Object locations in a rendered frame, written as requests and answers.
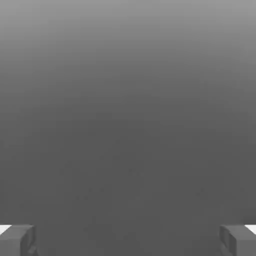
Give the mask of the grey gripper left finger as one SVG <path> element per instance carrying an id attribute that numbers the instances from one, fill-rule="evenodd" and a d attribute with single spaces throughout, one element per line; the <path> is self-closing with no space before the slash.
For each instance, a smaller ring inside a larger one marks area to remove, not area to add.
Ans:
<path id="1" fill-rule="evenodd" d="M 0 256 L 38 256 L 36 226 L 0 224 Z"/>

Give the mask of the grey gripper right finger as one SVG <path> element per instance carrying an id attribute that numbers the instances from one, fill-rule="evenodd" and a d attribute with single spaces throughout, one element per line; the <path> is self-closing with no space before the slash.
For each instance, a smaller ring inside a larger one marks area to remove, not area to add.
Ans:
<path id="1" fill-rule="evenodd" d="M 256 224 L 221 225 L 221 256 L 256 256 Z"/>

